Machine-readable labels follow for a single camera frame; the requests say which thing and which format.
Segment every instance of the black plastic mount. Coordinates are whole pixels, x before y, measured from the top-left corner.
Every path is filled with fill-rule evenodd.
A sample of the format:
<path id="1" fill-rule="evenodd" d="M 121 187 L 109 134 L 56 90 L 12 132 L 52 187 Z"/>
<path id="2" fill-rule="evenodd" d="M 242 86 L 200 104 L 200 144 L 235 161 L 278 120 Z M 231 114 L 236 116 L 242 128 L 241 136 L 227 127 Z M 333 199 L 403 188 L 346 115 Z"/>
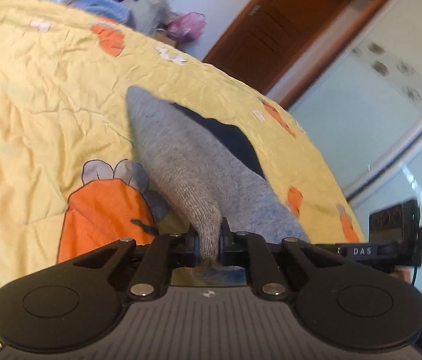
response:
<path id="1" fill-rule="evenodd" d="M 404 281 L 353 261 L 360 261 L 354 250 L 385 250 L 367 254 L 365 262 L 371 265 L 420 265 L 403 250 L 414 253 L 422 245 L 404 249 L 399 242 L 316 246 L 285 238 L 279 245 L 267 244 L 258 234 L 231 232 L 224 218 L 219 261 L 245 268 L 257 298 L 286 304 L 324 342 L 376 353 L 417 339 L 422 295 Z M 344 253 L 345 248 L 352 253 Z M 162 298 L 172 269 L 197 264 L 198 236 L 190 229 L 144 246 L 119 240 L 25 276 L 0 289 L 0 342 L 34 353 L 88 346 L 113 331 L 133 304 Z"/>

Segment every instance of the black device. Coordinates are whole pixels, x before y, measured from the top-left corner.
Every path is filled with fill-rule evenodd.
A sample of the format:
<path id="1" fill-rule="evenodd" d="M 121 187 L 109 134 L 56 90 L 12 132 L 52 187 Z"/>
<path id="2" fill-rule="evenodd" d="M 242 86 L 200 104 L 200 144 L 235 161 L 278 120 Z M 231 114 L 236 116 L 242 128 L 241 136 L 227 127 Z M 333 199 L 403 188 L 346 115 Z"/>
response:
<path id="1" fill-rule="evenodd" d="M 417 203 L 396 209 L 399 239 L 384 210 L 379 242 L 355 245 L 267 244 L 224 218 L 219 261 L 245 268 L 241 287 L 169 285 L 198 264 L 193 229 L 113 242 L 0 289 L 0 359 L 422 359 L 422 295 L 379 271 L 421 264 Z"/>

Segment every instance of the orange carrot print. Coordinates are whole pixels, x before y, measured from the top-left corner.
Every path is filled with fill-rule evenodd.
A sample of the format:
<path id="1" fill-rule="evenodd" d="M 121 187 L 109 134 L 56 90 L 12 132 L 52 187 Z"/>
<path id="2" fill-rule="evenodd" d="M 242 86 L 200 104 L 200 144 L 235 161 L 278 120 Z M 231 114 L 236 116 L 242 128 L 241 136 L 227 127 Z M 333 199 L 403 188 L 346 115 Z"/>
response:
<path id="1" fill-rule="evenodd" d="M 346 214 L 346 210 L 340 204 L 336 204 L 336 208 L 339 211 L 339 221 L 341 222 L 342 232 L 347 242 L 359 243 L 359 237 L 352 227 L 351 217 Z"/>
<path id="2" fill-rule="evenodd" d="M 124 237 L 138 245 L 154 236 L 143 231 L 155 227 L 146 201 L 119 179 L 95 180 L 70 196 L 64 217 L 58 262 L 72 259 Z"/>
<path id="3" fill-rule="evenodd" d="M 288 206 L 296 218 L 301 213 L 301 204 L 303 203 L 303 194 L 295 187 L 289 187 L 288 190 Z"/>
<path id="4" fill-rule="evenodd" d="M 99 45 L 111 56 L 119 56 L 124 50 L 124 35 L 121 31 L 101 23 L 91 26 L 91 31 L 99 35 Z"/>
<path id="5" fill-rule="evenodd" d="M 281 115 L 279 112 L 274 108 L 271 104 L 269 104 L 266 100 L 260 98 L 261 102 L 263 103 L 264 109 L 268 114 L 271 115 L 273 119 L 275 119 L 283 129 L 285 129 L 288 133 L 290 133 L 294 138 L 296 138 L 296 134 L 294 134 L 291 129 L 289 129 L 289 126 L 282 120 Z"/>

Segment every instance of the bed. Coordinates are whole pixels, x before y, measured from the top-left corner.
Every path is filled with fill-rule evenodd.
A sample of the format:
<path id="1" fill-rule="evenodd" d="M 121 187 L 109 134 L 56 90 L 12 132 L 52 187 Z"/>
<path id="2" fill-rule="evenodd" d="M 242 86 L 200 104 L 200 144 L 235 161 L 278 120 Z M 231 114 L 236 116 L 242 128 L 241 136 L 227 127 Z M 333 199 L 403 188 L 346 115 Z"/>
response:
<path id="1" fill-rule="evenodd" d="M 73 227 L 69 202 L 86 210 L 95 196 L 119 224 L 130 200 L 119 164 L 139 161 L 124 100 L 131 85 L 238 126 L 311 242 L 363 240 L 321 154 L 279 105 L 112 21 L 43 0 L 0 0 L 0 287 L 57 262 Z M 172 211 L 157 226 L 184 231 Z"/>

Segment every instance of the small logo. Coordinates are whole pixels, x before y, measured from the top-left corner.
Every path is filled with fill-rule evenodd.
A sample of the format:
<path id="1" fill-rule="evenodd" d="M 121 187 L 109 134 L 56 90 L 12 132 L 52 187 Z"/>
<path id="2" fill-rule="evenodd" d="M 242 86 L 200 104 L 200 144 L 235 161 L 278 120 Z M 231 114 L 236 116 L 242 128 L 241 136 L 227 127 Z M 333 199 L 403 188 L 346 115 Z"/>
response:
<path id="1" fill-rule="evenodd" d="M 213 296 L 215 296 L 216 295 L 216 292 L 214 292 L 214 291 L 211 291 L 210 289 L 209 290 L 207 290 L 207 291 L 204 291 L 204 292 L 202 292 L 201 293 L 201 295 L 203 295 L 203 297 L 206 297 L 206 298 L 212 298 Z"/>

